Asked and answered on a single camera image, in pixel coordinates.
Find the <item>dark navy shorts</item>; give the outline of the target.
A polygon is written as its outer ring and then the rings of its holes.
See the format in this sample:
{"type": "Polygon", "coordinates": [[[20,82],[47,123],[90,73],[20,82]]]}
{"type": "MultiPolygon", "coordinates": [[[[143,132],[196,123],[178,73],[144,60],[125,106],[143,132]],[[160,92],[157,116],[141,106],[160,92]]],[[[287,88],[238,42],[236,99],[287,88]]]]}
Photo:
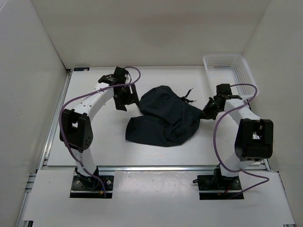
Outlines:
{"type": "Polygon", "coordinates": [[[179,97],[168,86],[149,90],[138,104],[142,115],[127,124],[125,139],[158,147],[182,145],[194,136],[203,117],[202,110],[190,103],[187,96],[179,97]]]}

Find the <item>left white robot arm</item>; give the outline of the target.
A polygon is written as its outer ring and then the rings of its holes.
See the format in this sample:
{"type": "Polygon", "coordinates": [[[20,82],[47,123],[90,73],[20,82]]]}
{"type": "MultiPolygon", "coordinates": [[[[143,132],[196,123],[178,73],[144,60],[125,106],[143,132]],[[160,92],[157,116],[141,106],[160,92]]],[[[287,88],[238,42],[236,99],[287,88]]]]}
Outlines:
{"type": "Polygon", "coordinates": [[[115,108],[126,111],[126,106],[137,104],[138,95],[128,71],[102,76],[94,91],[80,96],[81,103],[73,109],[62,107],[59,118],[60,140],[76,162],[76,174],[88,189],[104,189],[99,170],[94,163],[90,146],[93,141],[91,122],[97,112],[113,99],[115,108]]]}

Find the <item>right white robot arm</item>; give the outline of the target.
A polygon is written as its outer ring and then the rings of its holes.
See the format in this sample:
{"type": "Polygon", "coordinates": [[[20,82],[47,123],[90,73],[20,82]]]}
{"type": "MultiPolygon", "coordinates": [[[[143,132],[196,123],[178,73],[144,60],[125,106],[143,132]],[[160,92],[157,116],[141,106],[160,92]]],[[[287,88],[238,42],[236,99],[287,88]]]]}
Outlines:
{"type": "Polygon", "coordinates": [[[225,188],[249,165],[270,158],[274,135],[273,122],[254,114],[240,96],[216,95],[209,98],[203,109],[205,118],[215,120],[221,112],[223,115],[217,120],[213,132],[214,152],[219,161],[219,166],[214,170],[213,185],[218,189],[225,188]],[[216,134],[220,122],[227,115],[237,123],[238,131],[234,151],[223,161],[218,152],[216,134]]]}

